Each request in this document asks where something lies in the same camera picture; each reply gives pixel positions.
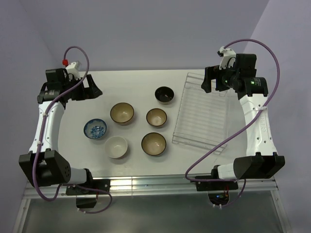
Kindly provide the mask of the large tan pink-outside bowl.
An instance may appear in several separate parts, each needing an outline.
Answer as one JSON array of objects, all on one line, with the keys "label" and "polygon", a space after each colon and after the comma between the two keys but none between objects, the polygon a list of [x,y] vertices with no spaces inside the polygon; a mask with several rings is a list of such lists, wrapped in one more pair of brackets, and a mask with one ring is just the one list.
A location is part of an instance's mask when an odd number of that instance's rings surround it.
[{"label": "large tan pink-outside bowl", "polygon": [[119,125],[128,125],[134,119],[135,110],[126,102],[115,104],[110,110],[111,119]]}]

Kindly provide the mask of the black glossy bowl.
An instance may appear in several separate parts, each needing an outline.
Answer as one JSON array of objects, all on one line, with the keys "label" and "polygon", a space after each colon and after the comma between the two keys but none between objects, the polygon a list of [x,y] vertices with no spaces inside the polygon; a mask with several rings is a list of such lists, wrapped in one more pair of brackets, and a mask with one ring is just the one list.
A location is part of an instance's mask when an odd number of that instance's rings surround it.
[{"label": "black glossy bowl", "polygon": [[155,90],[155,98],[160,104],[171,104],[174,99],[174,91],[167,86],[161,86]]}]

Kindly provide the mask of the tan blue-outside bowl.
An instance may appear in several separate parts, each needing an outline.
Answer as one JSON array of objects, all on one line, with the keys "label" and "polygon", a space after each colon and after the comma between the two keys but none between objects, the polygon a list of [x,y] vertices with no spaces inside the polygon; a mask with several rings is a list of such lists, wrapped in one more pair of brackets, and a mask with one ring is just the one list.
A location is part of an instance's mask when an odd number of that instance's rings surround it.
[{"label": "tan blue-outside bowl", "polygon": [[150,156],[161,155],[166,147],[167,142],[165,137],[156,132],[146,134],[141,141],[142,150]]}]

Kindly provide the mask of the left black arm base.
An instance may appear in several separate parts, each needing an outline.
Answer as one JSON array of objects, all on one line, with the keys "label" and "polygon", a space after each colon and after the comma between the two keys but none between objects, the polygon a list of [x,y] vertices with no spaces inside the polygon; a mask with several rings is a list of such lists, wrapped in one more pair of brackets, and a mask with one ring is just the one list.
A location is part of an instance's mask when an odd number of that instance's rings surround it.
[{"label": "left black arm base", "polygon": [[99,195],[108,195],[110,200],[105,208],[94,213],[100,213],[112,204],[109,179],[95,179],[91,184],[67,184],[66,186],[66,196],[76,196],[76,207],[80,211],[92,213],[91,209],[97,205]]}]

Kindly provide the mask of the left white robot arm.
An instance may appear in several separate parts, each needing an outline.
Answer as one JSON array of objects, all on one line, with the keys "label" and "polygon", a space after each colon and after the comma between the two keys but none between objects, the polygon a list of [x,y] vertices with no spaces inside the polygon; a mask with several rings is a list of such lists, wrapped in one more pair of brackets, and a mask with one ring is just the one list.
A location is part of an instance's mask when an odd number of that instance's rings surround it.
[{"label": "left white robot arm", "polygon": [[82,101],[102,95],[92,76],[86,76],[88,87],[79,83],[73,73],[64,68],[46,70],[47,81],[37,96],[39,119],[35,138],[27,154],[19,157],[19,165],[30,183],[38,187],[74,183],[84,194],[94,190],[95,182],[87,168],[77,169],[58,152],[60,123],[69,100]]}]

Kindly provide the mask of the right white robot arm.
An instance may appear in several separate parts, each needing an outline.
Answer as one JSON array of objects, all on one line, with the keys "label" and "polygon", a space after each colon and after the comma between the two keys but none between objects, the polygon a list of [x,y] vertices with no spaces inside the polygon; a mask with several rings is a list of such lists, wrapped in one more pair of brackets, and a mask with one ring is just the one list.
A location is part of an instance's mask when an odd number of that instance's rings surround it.
[{"label": "right white robot arm", "polygon": [[212,80],[219,92],[233,89],[242,106],[246,124],[246,156],[235,158],[233,163],[217,166],[217,173],[210,177],[211,186],[221,189],[227,180],[269,179],[285,165],[273,143],[265,106],[268,100],[267,81],[256,76],[254,54],[223,55],[220,65],[206,67],[201,88],[212,91]]}]

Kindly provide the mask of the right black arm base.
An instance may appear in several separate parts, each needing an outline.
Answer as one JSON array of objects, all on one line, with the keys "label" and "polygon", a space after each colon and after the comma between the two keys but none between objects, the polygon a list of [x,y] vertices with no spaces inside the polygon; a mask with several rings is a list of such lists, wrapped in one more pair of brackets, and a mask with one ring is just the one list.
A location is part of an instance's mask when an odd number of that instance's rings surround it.
[{"label": "right black arm base", "polygon": [[229,203],[229,191],[239,188],[236,182],[196,182],[198,192],[207,191],[209,201],[217,206]]}]

